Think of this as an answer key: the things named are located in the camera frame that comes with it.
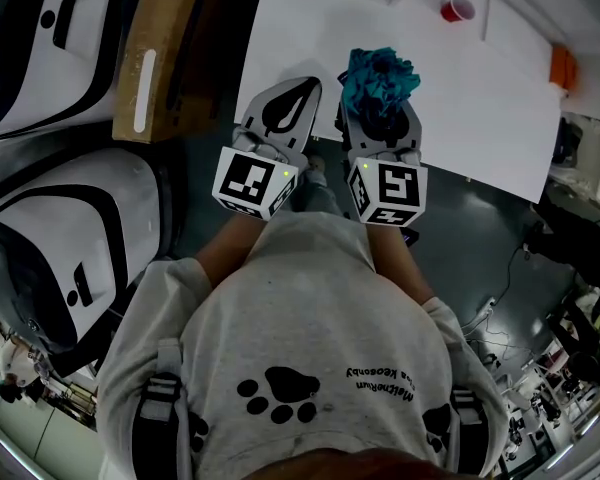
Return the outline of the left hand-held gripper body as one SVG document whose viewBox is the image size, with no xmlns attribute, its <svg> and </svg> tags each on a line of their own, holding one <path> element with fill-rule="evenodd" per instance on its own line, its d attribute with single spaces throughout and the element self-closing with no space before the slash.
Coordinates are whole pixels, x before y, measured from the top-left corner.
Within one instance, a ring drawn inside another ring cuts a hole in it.
<svg viewBox="0 0 600 480">
<path fill-rule="evenodd" d="M 283 206 L 308 167 L 303 150 L 311 132 L 322 95 L 317 77 L 282 81 L 257 94 L 247 106 L 241 123 L 266 143 L 275 146 L 288 164 L 222 148 L 212 195 L 224 208 L 268 221 Z"/>
</svg>

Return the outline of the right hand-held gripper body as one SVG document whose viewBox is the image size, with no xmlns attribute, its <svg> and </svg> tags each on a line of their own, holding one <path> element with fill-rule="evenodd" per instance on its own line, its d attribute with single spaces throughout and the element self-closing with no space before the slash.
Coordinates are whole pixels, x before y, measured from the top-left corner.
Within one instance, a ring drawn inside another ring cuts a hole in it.
<svg viewBox="0 0 600 480">
<path fill-rule="evenodd" d="M 404 102 L 385 127 L 373 124 L 368 112 L 354 114 L 344 103 L 338 118 L 347 155 L 346 182 L 359 221 L 399 228 L 411 224 L 426 209 L 427 168 L 377 159 L 383 151 L 420 151 L 422 126 L 410 103 Z"/>
</svg>

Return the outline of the person's right hand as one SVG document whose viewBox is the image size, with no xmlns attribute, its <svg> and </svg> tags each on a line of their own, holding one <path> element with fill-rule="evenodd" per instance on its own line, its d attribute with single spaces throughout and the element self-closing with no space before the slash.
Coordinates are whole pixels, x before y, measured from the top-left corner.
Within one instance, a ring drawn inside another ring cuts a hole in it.
<svg viewBox="0 0 600 480">
<path fill-rule="evenodd" d="M 377 154 L 377 159 L 387 162 L 399 162 L 412 166 L 420 166 L 421 152 L 418 149 L 413 148 L 383 151 Z"/>
</svg>

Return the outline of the person's left hand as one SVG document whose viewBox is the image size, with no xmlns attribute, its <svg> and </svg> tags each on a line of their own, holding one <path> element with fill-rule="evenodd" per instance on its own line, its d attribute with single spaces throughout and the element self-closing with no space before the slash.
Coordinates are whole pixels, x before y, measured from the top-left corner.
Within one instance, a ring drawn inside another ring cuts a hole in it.
<svg viewBox="0 0 600 480">
<path fill-rule="evenodd" d="M 288 158 L 275 146 L 266 143 L 246 128 L 236 127 L 232 132 L 232 147 L 245 153 L 254 153 L 262 158 L 288 164 Z"/>
</svg>

